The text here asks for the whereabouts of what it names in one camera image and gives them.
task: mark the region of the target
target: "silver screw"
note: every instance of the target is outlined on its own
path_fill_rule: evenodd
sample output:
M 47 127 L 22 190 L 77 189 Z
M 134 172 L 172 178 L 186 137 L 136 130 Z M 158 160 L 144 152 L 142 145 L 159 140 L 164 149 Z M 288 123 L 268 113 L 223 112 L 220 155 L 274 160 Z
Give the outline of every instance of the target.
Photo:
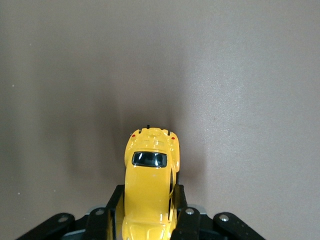
M 100 208 L 98 211 L 95 212 L 95 215 L 102 215 L 102 214 L 104 214 L 104 212 L 105 211 Z
M 63 223 L 63 222 L 65 222 L 65 221 L 67 221 L 67 220 L 68 220 L 68 217 L 67 217 L 67 216 L 62 216 L 62 217 L 59 218 L 58 222 L 59 222 L 59 223 Z
M 227 215 L 221 214 L 219 216 L 220 220 L 223 222 L 228 222 L 229 221 L 229 217 Z
M 186 212 L 186 214 L 188 214 L 188 215 L 192 215 L 192 214 L 195 213 L 195 211 L 194 211 L 192 208 L 187 208 L 187 209 L 185 210 L 185 212 Z

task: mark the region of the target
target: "toy car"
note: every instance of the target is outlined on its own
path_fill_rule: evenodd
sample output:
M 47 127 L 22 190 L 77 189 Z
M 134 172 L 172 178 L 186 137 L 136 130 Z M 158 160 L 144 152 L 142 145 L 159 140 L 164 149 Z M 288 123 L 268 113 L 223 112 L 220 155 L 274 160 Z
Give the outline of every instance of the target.
M 124 154 L 123 240 L 170 239 L 177 224 L 173 191 L 180 170 L 175 133 L 155 127 L 136 130 Z

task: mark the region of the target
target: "gray tabletop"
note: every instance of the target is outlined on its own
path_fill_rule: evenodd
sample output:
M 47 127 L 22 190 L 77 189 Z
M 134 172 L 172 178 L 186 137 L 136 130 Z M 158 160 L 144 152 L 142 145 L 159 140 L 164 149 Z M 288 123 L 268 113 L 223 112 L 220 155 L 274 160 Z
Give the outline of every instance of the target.
M 318 1 L 1 1 L 0 238 L 124 183 L 175 132 L 187 201 L 268 240 L 320 237 Z

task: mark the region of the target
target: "gray floor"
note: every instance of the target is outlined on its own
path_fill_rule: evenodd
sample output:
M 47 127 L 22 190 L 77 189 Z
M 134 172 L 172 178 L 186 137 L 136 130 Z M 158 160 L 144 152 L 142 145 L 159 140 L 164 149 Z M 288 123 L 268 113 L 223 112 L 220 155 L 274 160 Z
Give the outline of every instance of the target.
M 181 183 L 268 240 L 320 238 L 318 1 L 1 1 L 0 239 L 124 183 L 177 133 Z

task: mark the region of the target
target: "car rear window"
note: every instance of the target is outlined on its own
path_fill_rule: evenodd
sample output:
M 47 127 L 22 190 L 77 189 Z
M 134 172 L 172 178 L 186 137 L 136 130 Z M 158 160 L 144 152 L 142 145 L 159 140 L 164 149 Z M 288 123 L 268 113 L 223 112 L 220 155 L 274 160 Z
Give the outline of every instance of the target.
M 167 166 L 167 155 L 159 152 L 138 151 L 132 158 L 135 166 L 164 168 Z

